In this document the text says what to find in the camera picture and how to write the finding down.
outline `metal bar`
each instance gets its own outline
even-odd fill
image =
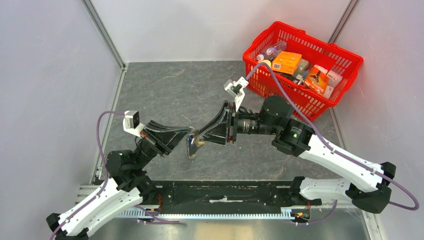
[[[291,216],[291,208],[281,208],[281,213],[245,213],[245,214],[159,214],[157,217],[160,219],[238,219],[238,220],[256,220],[256,219],[278,219],[278,220],[293,220],[295,217]],[[129,209],[121,212],[115,218],[119,219],[151,219],[152,217],[146,215],[144,211],[130,207]]]
[[[345,139],[343,137],[342,127],[340,126],[339,118],[334,107],[329,108],[332,122],[334,124],[335,133],[337,134],[339,147],[346,149]]]
[[[119,81],[116,85],[115,95],[114,95],[113,100],[112,100],[112,107],[111,107],[112,111],[115,111],[115,109],[117,108],[118,99],[119,99],[119,95],[120,95],[121,87],[122,87],[122,82],[124,81],[125,73],[127,73],[127,70],[128,70],[128,65],[126,65],[120,72]],[[106,127],[105,127],[105,129],[103,130],[103,133],[102,133],[101,148],[102,148],[103,152],[105,152],[105,147],[106,147],[106,143],[108,142],[109,132],[111,130],[113,119],[114,119],[114,115],[109,114],[109,116],[107,118]],[[102,174],[102,160],[101,160],[101,157],[100,157],[100,151],[99,150],[97,150],[95,159],[96,159],[96,164],[94,165],[94,169],[92,171],[93,174],[92,174],[92,177],[91,177],[90,182],[89,182],[90,184],[93,184],[94,181],[96,180],[96,178],[100,178],[100,176]]]
[[[345,28],[346,23],[348,22],[352,13],[355,11],[355,8],[357,7],[359,1],[360,0],[350,0],[349,4],[347,5],[346,9],[343,12],[343,15],[341,15],[341,18],[338,21],[337,26],[335,27],[333,33],[331,34],[330,39],[328,40],[329,44],[334,43],[339,38],[340,33]]]
[[[337,116],[336,110],[332,107],[329,109],[332,121],[334,123],[335,132],[337,133],[338,141],[340,142],[340,147],[342,149],[348,150],[349,147],[346,145],[345,138],[343,135],[343,131],[339,122],[339,118]],[[365,219],[366,229],[368,230],[368,235],[371,240],[384,240],[384,233],[379,227],[379,223],[377,221],[376,215],[370,212],[362,211],[363,218]]]
[[[104,42],[106,43],[107,47],[109,48],[110,52],[113,55],[113,58],[115,59],[118,66],[123,70],[125,68],[125,62],[122,60],[121,55],[119,54],[117,47],[115,46],[114,42],[111,39],[111,36],[109,35],[108,31],[105,28],[105,25],[102,22],[102,19],[100,18],[99,14],[96,11],[96,8],[94,7],[91,0],[82,0],[82,3],[84,4],[85,8],[87,9],[88,14],[90,14],[91,19],[94,22],[94,25],[100,32],[101,37],[103,38]]]

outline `orange box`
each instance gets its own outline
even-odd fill
[[[271,69],[284,74],[294,74],[301,62],[302,54],[282,51],[272,61]]]
[[[305,86],[322,95],[325,93],[326,87],[329,84],[330,78],[327,76],[327,73],[327,69],[319,65],[314,65],[305,78]]]

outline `basket handle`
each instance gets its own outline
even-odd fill
[[[336,49],[339,49],[339,45],[335,44],[334,42],[330,43],[330,46]]]
[[[298,31],[299,33],[301,33],[301,34],[306,34],[306,31],[305,30],[303,30],[303,29],[299,29],[299,28],[295,28],[295,27],[292,27],[294,30],[296,30],[296,31]]]

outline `white bracket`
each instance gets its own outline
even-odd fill
[[[62,213],[59,216],[60,219],[58,223],[63,223],[63,221],[65,221],[75,210],[87,203],[93,197],[96,197],[96,194],[102,188],[103,184],[104,183],[76,206]],[[140,191],[137,188],[134,188],[130,192],[126,192],[117,190],[117,187],[118,185],[115,180],[113,178],[109,179],[100,197],[94,199],[89,205],[71,218],[69,222],[61,228],[62,231],[66,231],[67,236],[76,236],[83,229],[88,228],[87,235],[91,237],[100,227],[115,216],[143,201],[143,197],[140,196]]]
[[[384,174],[380,164],[364,160],[329,141],[327,142],[331,145],[331,147],[334,148],[333,151],[329,150],[321,142],[318,136],[312,135],[308,144],[310,146],[310,150],[302,152],[299,157],[317,163],[329,169],[330,171],[335,172],[365,193],[377,190],[377,184],[381,184],[383,181],[382,177],[378,176],[374,172],[370,172],[364,169],[363,167],[345,159],[342,156],[339,156],[338,154],[334,153],[334,151],[341,152],[353,158],[354,160],[367,165],[368,167],[374,169],[376,172]]]
[[[352,199],[346,195],[351,183],[344,178],[339,179],[312,179],[306,177],[300,184],[300,194],[309,200],[346,200]]]
[[[128,126],[127,124],[127,114],[130,113],[132,111],[125,111],[125,117],[122,120],[122,126],[123,126],[123,130],[129,134],[132,134],[134,136],[137,136],[139,138],[142,138],[142,136],[140,135],[141,131],[145,128],[145,125],[142,123],[139,123],[138,126],[136,126],[135,128],[131,128],[130,126]]]
[[[248,84],[249,82],[244,77],[240,77],[238,81],[228,80],[224,84],[225,91],[234,97],[236,112],[239,111],[239,107],[242,105],[243,99],[245,98],[245,91],[243,89]]]

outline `gray speckled floor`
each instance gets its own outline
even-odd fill
[[[140,120],[167,126],[201,128],[230,95],[224,83],[245,76],[242,61],[130,63],[122,83],[117,111],[138,110]],[[258,112],[264,99],[246,91],[242,103]],[[330,113],[315,122],[323,136],[338,144]],[[337,178],[313,162],[288,156],[271,146],[274,136],[238,135],[235,144],[203,146],[195,161],[187,158],[185,142],[168,157],[156,157],[145,168],[152,180],[292,180],[295,176]],[[135,148],[134,138],[122,130],[122,117],[113,119],[106,153]]]

